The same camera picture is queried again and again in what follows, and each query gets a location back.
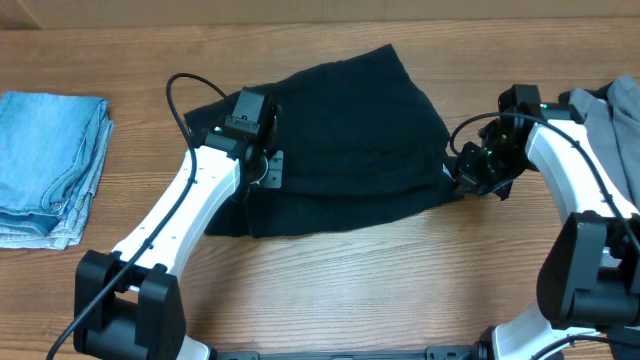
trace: folded denim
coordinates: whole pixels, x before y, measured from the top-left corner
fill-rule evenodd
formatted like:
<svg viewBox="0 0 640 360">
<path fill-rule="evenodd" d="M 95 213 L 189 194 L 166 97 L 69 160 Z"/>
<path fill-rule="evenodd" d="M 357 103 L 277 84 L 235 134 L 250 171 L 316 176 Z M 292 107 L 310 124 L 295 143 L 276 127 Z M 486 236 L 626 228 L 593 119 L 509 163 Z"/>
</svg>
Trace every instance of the folded denim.
<svg viewBox="0 0 640 360">
<path fill-rule="evenodd" d="M 0 247 L 79 243 L 113 129 L 107 106 L 97 97 L 0 99 Z"/>
</svg>

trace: black joint housing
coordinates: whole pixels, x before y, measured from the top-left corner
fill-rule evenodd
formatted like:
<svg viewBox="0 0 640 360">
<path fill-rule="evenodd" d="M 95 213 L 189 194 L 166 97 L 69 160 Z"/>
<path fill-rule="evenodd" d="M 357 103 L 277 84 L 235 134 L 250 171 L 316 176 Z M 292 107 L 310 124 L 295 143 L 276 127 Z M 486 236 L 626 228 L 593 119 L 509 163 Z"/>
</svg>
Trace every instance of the black joint housing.
<svg viewBox="0 0 640 360">
<path fill-rule="evenodd" d="M 124 267 L 118 257 L 90 250 L 82 258 L 76 269 L 75 316 Z M 74 332 L 76 351 L 105 360 L 175 360 L 186 320 L 178 279 L 166 271 L 159 264 L 134 266 L 117 289 L 139 287 L 138 303 L 108 294 Z"/>
<path fill-rule="evenodd" d="M 244 88 L 231 115 L 224 124 L 211 129 L 204 144 L 222 150 L 231 159 L 242 158 L 249 166 L 257 166 L 260 156 L 273 134 L 277 104 L 272 96 Z"/>
<path fill-rule="evenodd" d="M 452 177 L 454 192 L 485 196 L 494 193 L 506 200 L 513 180 L 525 170 L 536 170 L 525 152 L 535 122 L 526 115 L 546 122 L 548 119 L 583 123 L 573 105 L 543 104 L 535 85 L 513 85 L 498 100 L 500 116 L 478 131 L 482 146 L 468 142 L 458 156 Z"/>
<path fill-rule="evenodd" d="M 630 220 L 638 229 L 638 219 Z M 640 325 L 638 256 L 620 239 L 619 221 L 592 211 L 572 213 L 545 260 L 536 288 L 542 315 L 554 328 Z M 604 247 L 622 253 L 617 267 L 601 265 Z"/>
</svg>

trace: wood grain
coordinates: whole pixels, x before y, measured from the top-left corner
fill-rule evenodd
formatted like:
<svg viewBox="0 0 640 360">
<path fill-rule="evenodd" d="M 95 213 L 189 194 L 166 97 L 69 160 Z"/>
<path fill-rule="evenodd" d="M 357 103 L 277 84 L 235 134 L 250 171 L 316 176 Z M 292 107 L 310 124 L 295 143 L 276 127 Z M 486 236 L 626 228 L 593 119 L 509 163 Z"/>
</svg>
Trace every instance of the wood grain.
<svg viewBox="0 0 640 360">
<path fill-rule="evenodd" d="M 82 244 L 0 251 L 0 359 L 44 358 L 72 318 L 79 259 L 109 251 L 173 178 L 185 145 L 164 98 L 170 75 L 196 73 L 232 92 L 387 43 L 450 130 L 495 111 L 513 83 L 538 84 L 553 101 L 640 75 L 638 19 L 0 32 L 0 91 L 104 96 L 116 123 Z M 217 100 L 176 85 L 182 111 Z M 467 199 L 346 233 L 205 237 L 181 285 L 188 332 L 223 351 L 265 353 L 470 343 L 533 301 L 559 229 L 542 178 L 527 173 L 505 202 Z M 596 345 L 567 353 L 609 356 Z M 82 357 L 68 341 L 58 358 Z"/>
<path fill-rule="evenodd" d="M 640 16 L 637 0 L 3 0 L 43 29 Z"/>
</svg>

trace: wire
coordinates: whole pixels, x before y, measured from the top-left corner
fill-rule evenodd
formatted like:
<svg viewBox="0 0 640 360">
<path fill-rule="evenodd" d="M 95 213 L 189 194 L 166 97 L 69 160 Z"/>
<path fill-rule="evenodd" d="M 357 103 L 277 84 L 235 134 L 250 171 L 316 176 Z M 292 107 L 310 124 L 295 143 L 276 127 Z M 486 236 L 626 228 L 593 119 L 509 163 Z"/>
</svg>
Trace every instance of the wire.
<svg viewBox="0 0 640 360">
<path fill-rule="evenodd" d="M 597 337 L 597 336 L 588 336 L 588 335 L 573 335 L 573 336 L 567 336 L 564 339 L 558 340 L 558 341 L 556 341 L 554 343 L 551 343 L 551 344 L 547 345 L 542 350 L 538 351 L 535 355 L 533 355 L 531 357 L 531 360 L 540 360 L 543 357 L 545 357 L 547 354 L 552 352 L 553 350 L 556 350 L 559 347 L 561 347 L 563 345 L 566 345 L 566 344 L 573 344 L 573 342 L 575 342 L 575 341 L 593 341 L 593 342 L 599 342 L 599 343 L 603 343 L 603 344 L 619 345 L 619 346 L 630 347 L 630 348 L 633 348 L 633 349 L 640 349 L 640 345 L 639 344 L 627 343 L 627 342 L 620 341 L 620 340 L 614 340 L 614 339 L 609 339 L 609 338 L 601 338 L 601 337 Z"/>
<path fill-rule="evenodd" d="M 47 360 L 53 360 L 53 357 L 58 352 L 58 350 L 60 349 L 62 344 L 65 342 L 65 340 L 71 335 L 71 333 L 73 333 L 82 324 L 82 322 L 89 316 L 89 314 L 93 311 L 93 309 L 96 306 L 98 306 L 102 302 L 102 300 L 104 300 L 107 294 L 113 291 L 113 288 L 120 282 L 120 280 L 122 280 L 122 278 L 135 265 L 136 261 L 138 261 L 138 259 L 142 256 L 142 254 L 151 246 L 151 244 L 153 243 L 153 240 L 155 240 L 155 238 L 158 236 L 160 231 L 162 231 L 162 228 L 169 222 L 173 214 L 175 214 L 175 212 L 178 210 L 178 208 L 180 207 L 184 199 L 187 197 L 187 193 L 189 192 L 189 189 L 191 189 L 191 185 L 193 185 L 195 181 L 196 169 L 198 168 L 197 161 L 196 161 L 196 152 L 191 142 L 189 132 L 187 131 L 185 126 L 182 124 L 180 115 L 178 115 L 178 111 L 176 110 L 176 107 L 173 104 L 173 96 L 171 94 L 171 87 L 173 85 L 173 82 L 179 78 L 191 78 L 191 79 L 199 80 L 209 85 L 218 94 L 220 94 L 220 96 L 222 96 L 222 98 L 227 104 L 231 105 L 230 101 L 227 99 L 227 96 L 225 95 L 224 92 L 222 92 L 222 90 L 220 90 L 216 85 L 214 85 L 209 80 L 204 79 L 198 75 L 193 75 L 188 73 L 178 73 L 173 75 L 171 78 L 169 78 L 169 81 L 167 81 L 167 89 L 166 89 L 167 102 L 169 103 L 169 109 L 171 109 L 171 113 L 173 114 L 173 117 L 178 123 L 180 132 L 182 133 L 182 136 L 184 137 L 184 140 L 187 143 L 187 146 L 189 148 L 189 155 L 191 156 L 191 173 L 189 174 L 189 179 L 187 180 L 187 184 L 185 185 L 184 190 L 182 190 L 182 193 L 180 194 L 180 196 L 178 197 L 178 200 L 176 200 L 175 204 L 171 207 L 171 209 L 169 209 L 167 214 L 164 216 L 164 218 L 162 218 L 158 226 L 156 226 L 156 228 L 149 235 L 149 237 L 147 237 L 142 242 L 142 245 L 140 246 L 138 251 L 136 251 L 136 253 L 133 254 L 133 256 L 131 257 L 131 259 L 129 259 L 127 264 L 124 267 L 122 267 L 122 269 L 120 269 L 120 271 L 109 281 L 109 283 L 107 283 L 107 285 L 104 286 L 104 288 L 102 288 L 102 290 L 93 298 L 93 300 L 91 300 L 89 305 L 87 305 L 87 307 L 85 307 L 80 312 L 80 314 L 73 319 L 71 324 L 69 324 L 69 326 L 67 326 L 67 328 L 62 332 L 60 337 L 58 337 L 58 340 L 56 340 L 56 342 L 53 344 L 53 346 L 49 350 L 49 353 L 47 354 Z"/>
<path fill-rule="evenodd" d="M 518 118 L 522 118 L 522 119 L 525 119 L 525 120 L 533 121 L 533 122 L 535 122 L 537 124 L 540 124 L 540 125 L 548 128 L 548 129 L 552 130 L 556 134 L 560 135 L 563 139 L 567 140 L 569 142 L 569 144 L 571 144 L 571 146 L 576 148 L 576 150 L 584 158 L 584 161 L 587 163 L 587 166 L 589 167 L 589 170 L 591 170 L 591 173 L 593 174 L 593 177 L 596 180 L 596 183 L 598 184 L 598 187 L 600 188 L 600 191 L 602 192 L 602 195 L 604 196 L 604 199 L 607 202 L 607 205 L 609 205 L 609 208 L 611 209 L 611 212 L 616 217 L 616 219 L 622 224 L 622 227 L 624 228 L 624 231 L 627 233 L 627 236 L 629 237 L 629 240 L 631 241 L 631 245 L 633 246 L 635 251 L 638 254 L 640 254 L 640 243 L 638 243 L 638 239 L 636 238 L 635 234 L 631 230 L 631 227 L 629 226 L 629 223 L 626 221 L 624 216 L 622 216 L 622 213 L 620 212 L 620 210 L 616 206 L 615 202 L 613 201 L 613 196 L 611 196 L 609 191 L 607 191 L 607 187 L 605 186 L 604 181 L 602 180 L 602 177 L 600 176 L 600 173 L 598 173 L 598 169 L 596 168 L 596 165 L 593 163 L 593 161 L 591 160 L 589 155 L 586 153 L 586 151 L 584 151 L 582 146 L 580 146 L 580 142 L 574 140 L 571 136 L 567 135 L 564 131 L 558 129 L 557 127 L 555 127 L 555 126 L 553 126 L 551 124 L 549 124 L 548 122 L 546 122 L 544 120 L 541 120 L 541 119 L 538 119 L 537 117 L 534 117 L 534 116 L 531 116 L 531 115 L 526 115 L 526 114 L 517 114 L 517 113 L 508 113 L 508 112 L 493 112 L 493 113 L 480 114 L 480 115 L 472 117 L 471 119 L 468 119 L 468 120 L 464 121 L 462 124 L 458 125 L 458 127 L 453 131 L 453 133 L 451 134 L 451 139 L 449 140 L 449 147 L 451 148 L 451 151 L 453 151 L 453 153 L 456 154 L 456 155 L 460 154 L 456 150 L 456 148 L 454 146 L 454 140 L 456 138 L 456 135 L 458 135 L 458 133 L 460 132 L 460 130 L 462 130 L 462 128 L 464 128 L 465 126 L 471 124 L 472 122 L 475 122 L 475 121 L 478 121 L 478 120 L 482 120 L 482 119 L 486 119 L 486 118 L 492 118 L 492 117 L 496 117 L 496 116 L 499 116 L 499 117 L 518 117 Z"/>
</svg>

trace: gray cloth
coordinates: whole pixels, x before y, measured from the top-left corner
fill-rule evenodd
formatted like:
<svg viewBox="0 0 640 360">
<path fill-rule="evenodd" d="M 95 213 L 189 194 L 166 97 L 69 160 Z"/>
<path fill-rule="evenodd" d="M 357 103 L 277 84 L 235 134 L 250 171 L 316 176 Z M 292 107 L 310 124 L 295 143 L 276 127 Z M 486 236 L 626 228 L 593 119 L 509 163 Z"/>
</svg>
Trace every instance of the gray cloth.
<svg viewBox="0 0 640 360">
<path fill-rule="evenodd" d="M 636 206 L 640 205 L 640 86 L 630 76 L 616 80 L 608 92 L 622 168 Z"/>
<path fill-rule="evenodd" d="M 585 118 L 589 144 L 607 175 L 627 200 L 640 204 L 640 87 L 629 76 L 616 80 L 607 101 L 583 89 L 569 103 Z"/>
</svg>

